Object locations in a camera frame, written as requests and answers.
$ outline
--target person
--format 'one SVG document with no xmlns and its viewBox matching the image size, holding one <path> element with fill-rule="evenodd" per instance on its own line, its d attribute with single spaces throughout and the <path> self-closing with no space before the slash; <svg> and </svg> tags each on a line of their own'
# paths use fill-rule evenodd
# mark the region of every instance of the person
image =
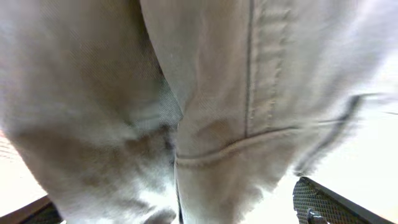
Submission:
<svg viewBox="0 0 398 224">
<path fill-rule="evenodd" d="M 297 177 L 396 120 L 393 0 L 1 4 L 1 129 L 67 223 L 294 223 Z"/>
</svg>

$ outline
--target seam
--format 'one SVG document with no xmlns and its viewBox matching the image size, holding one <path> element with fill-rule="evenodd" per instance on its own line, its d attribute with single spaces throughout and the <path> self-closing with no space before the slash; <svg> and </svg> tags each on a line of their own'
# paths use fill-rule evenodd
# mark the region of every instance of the seam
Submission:
<svg viewBox="0 0 398 224">
<path fill-rule="evenodd" d="M 289 24 L 289 15 L 290 15 L 291 7 L 289 6 L 288 9 L 286 10 L 285 15 L 282 17 L 282 22 L 284 23 L 284 26 L 282 28 L 282 32 L 280 35 L 279 39 L 279 47 L 281 48 L 281 53 L 278 56 L 278 63 L 275 67 L 275 76 L 274 76 L 274 82 L 272 84 L 272 91 L 271 91 L 271 102 L 270 102 L 270 108 L 267 114 L 266 118 L 266 125 L 265 125 L 265 130 L 269 129 L 272 122 L 273 122 L 273 117 L 274 117 L 274 110 L 275 110 L 275 104 L 277 101 L 277 87 L 279 84 L 280 80 L 280 74 L 282 73 L 282 66 L 284 64 L 284 59 L 285 59 L 285 52 L 286 50 L 283 48 L 287 39 L 287 27 Z"/>
<path fill-rule="evenodd" d="M 251 47 L 252 47 L 252 50 L 251 50 L 252 63 L 251 63 L 251 69 L 254 68 L 255 71 L 251 70 L 251 74 L 250 74 L 251 82 L 249 84 L 249 96 L 250 96 L 250 98 L 249 98 L 249 105 L 248 105 L 248 110 L 249 110 L 248 137 L 251 135 L 250 129 L 252 128 L 252 121 L 253 121 L 253 119 L 255 117 L 256 107 L 253 106 L 253 104 L 254 104 L 254 97 L 256 96 L 256 88 L 257 88 L 257 79 L 256 78 L 260 74 L 260 65 L 261 65 L 261 63 L 259 63 L 260 62 L 260 60 L 259 60 L 260 55 L 259 55 L 258 52 L 254 52 L 254 51 L 255 50 L 258 51 L 259 49 L 262 49 L 262 42 L 258 41 L 260 39 L 260 30 L 259 29 L 254 30 L 254 24 L 253 24 L 254 22 L 257 23 L 258 20 L 259 20 L 258 16 L 256 16 L 256 18 L 254 18 L 255 15 L 256 15 L 256 12 L 254 12 L 254 10 L 258 10 L 261 7 L 254 6 L 254 0 L 252 0 L 252 3 L 253 3 L 253 6 L 252 6 L 253 7 L 253 9 L 252 9 L 252 19 L 253 19 L 253 21 L 252 21 L 252 29 L 251 29 L 251 32 L 252 32 L 252 45 L 251 45 Z"/>
<path fill-rule="evenodd" d="M 249 133 L 249 122 L 252 119 L 251 112 L 249 111 L 250 106 L 252 105 L 252 77 L 251 77 L 251 48 L 252 48 L 252 32 L 253 32 L 253 9 L 254 9 L 254 0 L 249 0 L 249 27 L 248 27 L 248 59 L 247 59 L 247 74 L 246 74 L 246 114 L 245 114 L 245 128 L 244 128 L 244 137 L 248 137 Z"/>
<path fill-rule="evenodd" d="M 198 158 L 198 159 L 178 159 L 175 161 L 176 165 L 178 165 L 178 168 L 206 168 L 206 167 L 211 167 L 214 165 L 217 165 L 219 163 L 225 162 L 228 159 L 231 159 L 234 156 L 237 156 L 241 154 L 242 152 L 248 152 L 254 149 L 257 150 L 264 150 L 263 147 L 252 147 L 252 148 L 247 148 L 247 145 L 251 144 L 256 144 L 259 142 L 264 142 L 264 141 L 271 141 L 275 139 L 280 139 L 280 138 L 285 138 L 288 136 L 294 136 L 298 133 L 300 133 L 301 129 L 283 129 L 281 131 L 275 131 L 272 133 L 265 133 L 268 134 L 268 136 L 264 136 L 265 134 L 260 134 L 258 136 L 251 137 L 249 139 L 243 139 L 241 141 L 238 141 L 230 146 L 227 146 L 224 148 L 222 151 L 217 152 L 216 154 L 213 154 L 214 158 L 209 158 L 211 156 L 208 156 L 207 158 Z"/>
<path fill-rule="evenodd" d="M 308 153 L 301 159 L 301 162 L 295 168 L 295 174 L 297 176 L 309 175 L 314 167 L 316 167 L 316 162 L 324 158 L 324 156 L 330 152 L 332 149 L 337 148 L 342 145 L 349 136 L 355 133 L 358 125 L 358 111 L 361 109 L 363 104 L 363 99 L 357 96 L 351 102 L 351 108 L 348 112 L 340 119 L 342 122 L 331 136 L 319 147 Z"/>
</svg>

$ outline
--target stitching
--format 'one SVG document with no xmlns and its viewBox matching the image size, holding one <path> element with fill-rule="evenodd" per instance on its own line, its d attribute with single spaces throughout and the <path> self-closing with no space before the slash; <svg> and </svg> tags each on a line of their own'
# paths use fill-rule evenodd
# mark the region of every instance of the stitching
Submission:
<svg viewBox="0 0 398 224">
<path fill-rule="evenodd" d="M 258 40 L 259 39 L 259 33 L 258 32 L 255 32 L 254 31 L 254 15 L 255 15 L 255 12 L 254 12 L 254 10 L 255 10 L 255 7 L 254 7 L 254 0 L 251 0 L 251 7 L 252 7 L 252 10 L 251 10 L 251 12 L 252 12 L 252 15 L 251 15 L 251 18 L 252 18 L 252 21 L 251 21 L 251 35 L 252 35 L 252 37 L 251 37 L 251 55 L 250 55 L 250 57 L 254 57 L 253 58 L 253 61 L 251 61 L 251 62 L 254 62 L 255 63 L 255 65 L 256 66 L 253 66 L 253 68 L 255 68 L 256 69 L 256 71 L 255 72 L 252 72 L 251 71 L 251 64 L 250 64 L 250 83 L 249 83 L 249 103 L 248 103 L 248 111 L 249 111 L 249 113 L 248 113 L 248 128 L 247 128 L 247 135 L 249 136 L 249 134 L 250 134 L 250 129 L 252 128 L 252 120 L 253 120 L 253 118 L 254 118 L 254 106 L 253 106 L 253 103 L 254 103 L 254 96 L 255 96 L 255 93 L 256 93 L 256 77 L 258 76 L 258 74 L 259 74 L 259 67 L 260 67 L 260 63 L 258 63 L 258 61 L 259 61 L 259 54 L 257 54 L 257 55 L 255 55 L 255 56 L 253 56 L 252 54 L 253 54 L 253 50 L 255 50 L 255 49 L 259 49 L 260 48 L 260 46 L 261 46 L 261 43 L 259 42 L 258 43 L 258 46 L 256 46 L 256 47 L 253 47 L 252 48 L 252 44 L 253 44 L 253 37 L 254 37 L 254 34 L 256 35 L 256 40 Z"/>
<path fill-rule="evenodd" d="M 252 119 L 251 112 L 249 110 L 252 104 L 252 91 L 251 91 L 251 47 L 252 47 L 252 30 L 253 30 L 253 1 L 249 1 L 249 30 L 248 30 L 248 61 L 247 61 L 247 74 L 246 74 L 246 115 L 245 115 L 245 129 L 244 137 L 248 137 L 249 132 L 249 120 Z"/>
<path fill-rule="evenodd" d="M 297 175 L 308 175 L 312 171 L 311 169 L 317 166 L 316 161 L 323 159 L 328 152 L 344 144 L 349 136 L 355 134 L 359 120 L 358 111 L 362 105 L 361 100 L 360 97 L 354 99 L 353 105 L 347 112 L 347 115 L 341 119 L 342 124 L 336 128 L 331 138 L 319 148 L 316 148 L 315 151 L 305 156 L 302 162 L 296 166 Z"/>
<path fill-rule="evenodd" d="M 279 40 L 279 47 L 281 49 L 283 49 L 283 46 L 286 42 L 287 39 L 287 26 L 289 24 L 289 15 L 290 15 L 290 9 L 288 9 L 285 13 L 285 15 L 282 18 L 282 22 L 284 23 L 284 26 L 282 28 L 281 31 L 281 37 Z M 271 92 L 271 102 L 270 102 L 270 108 L 269 108 L 269 112 L 267 114 L 267 118 L 266 118 L 266 127 L 265 129 L 269 129 L 272 123 L 272 118 L 274 116 L 274 110 L 275 110 L 275 104 L 277 101 L 277 86 L 279 84 L 279 80 L 280 80 L 280 74 L 282 73 L 282 66 L 284 64 L 284 54 L 285 54 L 286 50 L 281 50 L 281 53 L 279 54 L 278 57 L 278 63 L 276 65 L 275 68 L 275 77 L 274 77 L 274 82 L 272 84 L 272 92 Z"/>
<path fill-rule="evenodd" d="M 271 141 L 271 140 L 280 139 L 280 138 L 284 138 L 284 137 L 288 137 L 288 136 L 293 136 L 293 135 L 296 135 L 296 134 L 299 133 L 297 129 L 290 129 L 288 131 L 289 132 L 284 132 L 283 131 L 283 133 L 277 133 L 277 134 L 273 135 L 271 138 L 264 139 L 263 141 Z M 191 164 L 189 162 L 182 162 L 182 161 L 179 161 L 177 159 L 175 163 L 176 163 L 176 165 L 178 165 L 179 168 L 190 168 L 190 167 L 199 168 L 199 169 L 200 168 L 207 168 L 207 167 L 212 167 L 214 165 L 220 164 L 222 162 L 226 162 L 228 159 L 231 159 L 232 157 L 237 156 L 237 155 L 239 155 L 242 152 L 247 152 L 247 151 L 250 151 L 250 150 L 253 150 L 253 149 L 259 150 L 259 148 L 253 148 L 253 147 L 249 148 L 249 149 L 246 149 L 245 147 L 236 147 L 236 145 L 241 143 L 242 141 L 237 142 L 235 144 L 232 144 L 232 145 L 226 147 L 224 149 L 224 151 L 228 150 L 229 148 L 232 148 L 232 149 L 229 152 L 226 152 L 225 155 L 220 154 L 220 152 L 217 153 L 217 156 L 219 156 L 219 157 L 211 159 L 209 161 L 195 162 L 195 160 L 197 160 L 197 159 L 192 159 L 191 161 L 195 162 L 195 163 Z"/>
</svg>

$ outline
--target khaki pants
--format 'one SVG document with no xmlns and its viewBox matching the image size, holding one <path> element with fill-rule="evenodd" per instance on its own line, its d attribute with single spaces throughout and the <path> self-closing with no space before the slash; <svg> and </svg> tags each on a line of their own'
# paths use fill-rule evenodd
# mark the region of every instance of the khaki pants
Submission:
<svg viewBox="0 0 398 224">
<path fill-rule="evenodd" d="M 1 128 L 68 223 L 267 223 L 396 114 L 393 0 L 1 5 Z"/>
</svg>

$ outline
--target thigh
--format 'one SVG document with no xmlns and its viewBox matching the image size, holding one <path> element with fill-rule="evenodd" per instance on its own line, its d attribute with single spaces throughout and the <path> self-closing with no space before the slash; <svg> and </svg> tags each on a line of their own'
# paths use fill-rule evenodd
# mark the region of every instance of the thigh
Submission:
<svg viewBox="0 0 398 224">
<path fill-rule="evenodd" d="M 352 141 L 369 95 L 397 95 L 394 1 L 141 4 L 184 110 L 176 179 L 185 222 L 297 220 L 283 213 L 291 198 L 274 206 L 275 190 L 291 195 L 294 174 Z"/>
<path fill-rule="evenodd" d="M 180 110 L 137 1 L 3 1 L 1 127 L 72 223 L 171 222 Z"/>
</svg>

